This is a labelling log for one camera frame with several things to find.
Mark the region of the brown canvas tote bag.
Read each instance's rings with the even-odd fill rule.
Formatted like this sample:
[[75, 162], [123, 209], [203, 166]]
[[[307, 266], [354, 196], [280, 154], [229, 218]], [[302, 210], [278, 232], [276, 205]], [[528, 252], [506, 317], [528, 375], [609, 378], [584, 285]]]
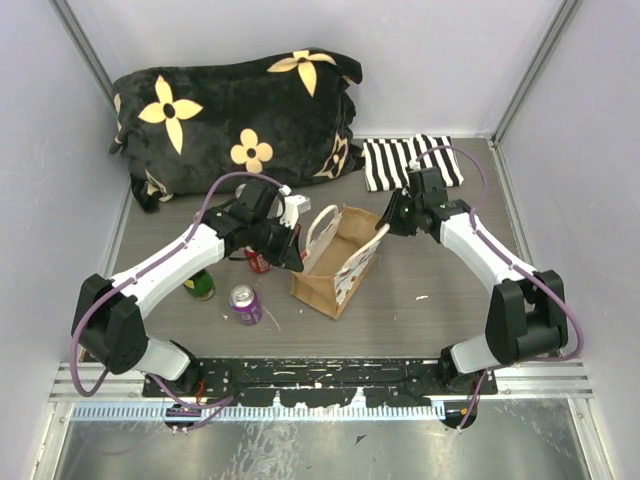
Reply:
[[291, 295], [336, 320], [379, 258], [390, 226], [369, 211], [329, 205], [311, 223], [303, 271], [292, 275]]

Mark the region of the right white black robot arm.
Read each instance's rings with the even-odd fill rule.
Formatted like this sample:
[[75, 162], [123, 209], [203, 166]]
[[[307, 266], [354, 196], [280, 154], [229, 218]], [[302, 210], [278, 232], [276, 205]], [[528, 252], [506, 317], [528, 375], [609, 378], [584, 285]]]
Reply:
[[397, 236], [430, 235], [461, 259], [490, 295], [484, 330], [442, 349], [437, 375], [459, 394], [474, 374], [554, 354], [569, 340], [564, 284], [552, 270], [538, 271], [487, 232], [471, 207], [448, 197], [437, 168], [411, 170], [394, 190], [379, 221]]

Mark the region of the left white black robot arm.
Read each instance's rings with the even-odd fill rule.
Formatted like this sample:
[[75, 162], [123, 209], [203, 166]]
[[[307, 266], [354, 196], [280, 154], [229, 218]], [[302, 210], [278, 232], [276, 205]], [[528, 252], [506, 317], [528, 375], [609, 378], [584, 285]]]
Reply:
[[149, 337], [146, 318], [185, 281], [245, 247], [276, 267], [302, 271], [299, 218], [310, 208], [308, 197], [261, 174], [250, 175], [237, 198], [205, 201], [186, 232], [160, 251], [111, 278], [84, 280], [71, 352], [84, 349], [105, 373], [136, 370], [178, 396], [191, 395], [203, 378], [196, 358], [174, 341]]

